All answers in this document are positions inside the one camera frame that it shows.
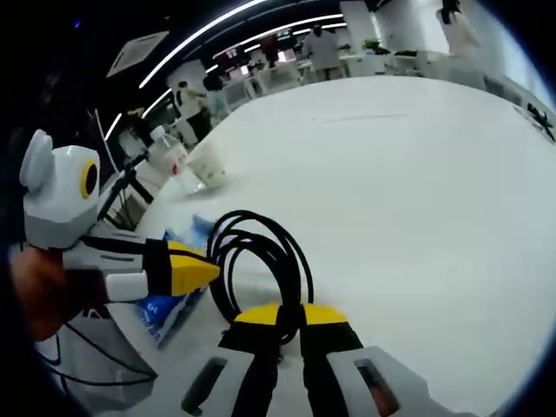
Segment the coiled cable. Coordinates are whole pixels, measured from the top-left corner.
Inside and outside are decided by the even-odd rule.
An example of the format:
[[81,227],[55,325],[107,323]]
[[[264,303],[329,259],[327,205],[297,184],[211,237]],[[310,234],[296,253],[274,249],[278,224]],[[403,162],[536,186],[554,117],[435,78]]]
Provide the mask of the coiled cable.
[[[275,240],[264,235],[236,228],[240,223],[255,221],[265,226]],[[210,292],[224,319],[232,324],[242,311],[234,294],[234,265],[241,252],[248,251],[267,265],[278,283],[285,316],[294,317],[300,310],[301,270],[307,280],[308,302],[314,302],[311,271],[300,246],[280,224],[248,210],[227,213],[215,223],[208,237],[207,257],[220,267],[220,276],[211,282]],[[290,342],[297,327],[288,327],[282,344]]]

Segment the blue plastic bag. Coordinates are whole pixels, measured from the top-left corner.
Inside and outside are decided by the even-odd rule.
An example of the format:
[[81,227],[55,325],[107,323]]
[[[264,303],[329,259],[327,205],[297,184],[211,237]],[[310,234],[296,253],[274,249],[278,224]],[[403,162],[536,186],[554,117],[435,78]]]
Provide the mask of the blue plastic bag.
[[[176,235],[171,229],[164,233],[164,240],[176,241],[202,253],[207,251],[207,239],[214,226],[213,222],[193,216],[193,222],[185,236]],[[150,295],[139,301],[136,312],[139,320],[153,342],[159,345],[177,322],[184,322],[200,300],[205,288],[181,297]]]

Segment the yellow part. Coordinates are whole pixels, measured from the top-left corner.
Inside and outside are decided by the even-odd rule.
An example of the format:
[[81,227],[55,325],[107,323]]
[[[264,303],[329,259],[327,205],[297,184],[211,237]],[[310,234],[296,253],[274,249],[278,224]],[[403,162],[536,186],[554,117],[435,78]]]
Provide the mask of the yellow part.
[[88,160],[85,165],[83,165],[83,169],[81,170],[81,181],[79,182],[79,190],[81,191],[81,197],[84,200],[87,200],[90,194],[87,192],[87,175],[89,174],[89,170],[91,167],[95,166],[95,161],[92,159]]
[[[188,248],[180,242],[168,242],[168,248],[179,249],[204,256],[201,252]],[[171,255],[172,295],[177,297],[206,287],[220,274],[220,268],[211,263],[186,255]]]
[[239,314],[235,317],[235,321],[274,326],[276,324],[276,317],[278,316],[278,308],[280,308],[278,304],[268,304],[267,306],[254,307],[245,313]]
[[332,307],[315,306],[314,304],[304,304],[305,317],[307,324],[332,324],[344,323],[348,318]]

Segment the bottle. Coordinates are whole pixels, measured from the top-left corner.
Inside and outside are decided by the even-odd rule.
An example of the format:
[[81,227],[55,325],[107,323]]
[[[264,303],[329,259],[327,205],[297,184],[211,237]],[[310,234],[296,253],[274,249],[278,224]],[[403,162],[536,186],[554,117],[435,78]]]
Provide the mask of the bottle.
[[163,126],[156,127],[150,132],[154,144],[149,149],[149,160],[162,174],[179,176],[184,168],[188,156],[182,143],[168,134]]
[[185,194],[202,188],[202,182],[188,168],[188,152],[182,143],[170,135],[163,126],[151,133],[155,143],[149,148],[149,162],[164,176],[175,178]]

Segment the white tabletop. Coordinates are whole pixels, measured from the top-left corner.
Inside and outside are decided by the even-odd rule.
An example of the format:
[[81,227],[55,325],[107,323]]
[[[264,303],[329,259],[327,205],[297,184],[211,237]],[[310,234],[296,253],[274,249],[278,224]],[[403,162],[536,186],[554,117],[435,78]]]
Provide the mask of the white tabletop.
[[[435,80],[344,79],[246,104],[205,142],[229,184],[184,197],[170,181],[142,233],[184,230],[195,212],[274,218],[301,244],[316,301],[454,411],[491,413],[529,374],[556,313],[556,149],[511,103]],[[235,276],[244,307],[278,294],[251,259]],[[158,373],[226,327],[206,294],[157,350],[129,306],[110,311]],[[286,348],[269,415],[309,415],[298,350]]]

